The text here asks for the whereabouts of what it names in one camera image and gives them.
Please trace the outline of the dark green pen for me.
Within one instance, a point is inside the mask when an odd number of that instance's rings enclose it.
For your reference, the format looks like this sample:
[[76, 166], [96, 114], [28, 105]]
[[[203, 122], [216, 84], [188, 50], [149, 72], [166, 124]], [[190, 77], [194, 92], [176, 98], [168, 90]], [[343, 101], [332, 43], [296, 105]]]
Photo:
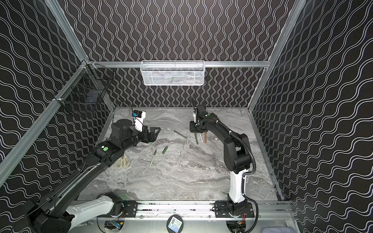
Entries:
[[188, 137], [185, 136], [185, 135], [183, 135], [182, 133], [177, 132], [177, 131], [175, 131], [175, 130], [174, 130], [174, 132], [175, 132], [176, 134], [178, 134], [179, 136], [181, 136], [182, 138], [184, 138], [184, 139], [188, 139]]
[[199, 141], [198, 141], [197, 133], [196, 133], [196, 132], [194, 133], [194, 137], [195, 137], [196, 144], [198, 145], [198, 144], [199, 144]]

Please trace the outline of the light green pen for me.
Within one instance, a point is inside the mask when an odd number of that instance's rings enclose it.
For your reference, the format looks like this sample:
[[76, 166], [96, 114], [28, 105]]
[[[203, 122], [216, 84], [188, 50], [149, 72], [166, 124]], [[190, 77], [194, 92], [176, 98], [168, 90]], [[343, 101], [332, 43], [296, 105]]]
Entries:
[[153, 162], [154, 162], [154, 159], [155, 159], [156, 153], [157, 153], [157, 150], [155, 150], [154, 153], [153, 153], [153, 155], [152, 155], [152, 159], [151, 159], [151, 162], [150, 162], [149, 168], [151, 168], [152, 165], [153, 165]]

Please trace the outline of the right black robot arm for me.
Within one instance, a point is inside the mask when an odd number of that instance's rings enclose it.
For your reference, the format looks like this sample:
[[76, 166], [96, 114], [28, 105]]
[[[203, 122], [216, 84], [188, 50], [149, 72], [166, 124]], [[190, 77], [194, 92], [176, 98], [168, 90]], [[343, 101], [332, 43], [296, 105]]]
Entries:
[[240, 216], [249, 206], [245, 194], [246, 176], [256, 172], [256, 161], [246, 134], [238, 134], [226, 126], [218, 116], [209, 113], [206, 106], [193, 108], [192, 133], [213, 133], [223, 143], [223, 160], [230, 171], [230, 189], [227, 198], [229, 214]]

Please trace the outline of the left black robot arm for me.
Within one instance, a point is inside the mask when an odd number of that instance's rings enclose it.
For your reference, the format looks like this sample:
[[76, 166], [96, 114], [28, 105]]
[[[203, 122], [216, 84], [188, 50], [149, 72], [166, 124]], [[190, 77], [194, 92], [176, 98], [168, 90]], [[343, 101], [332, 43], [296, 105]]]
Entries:
[[114, 194], [105, 194], [96, 201], [72, 207], [72, 201], [97, 176], [120, 159], [127, 149], [138, 143], [155, 142], [161, 129], [142, 125], [135, 128], [133, 121], [120, 119], [111, 125], [111, 135], [99, 143], [83, 163], [66, 180], [38, 201], [25, 204], [25, 219], [33, 233], [67, 233], [77, 225], [101, 215], [121, 216], [122, 201]]

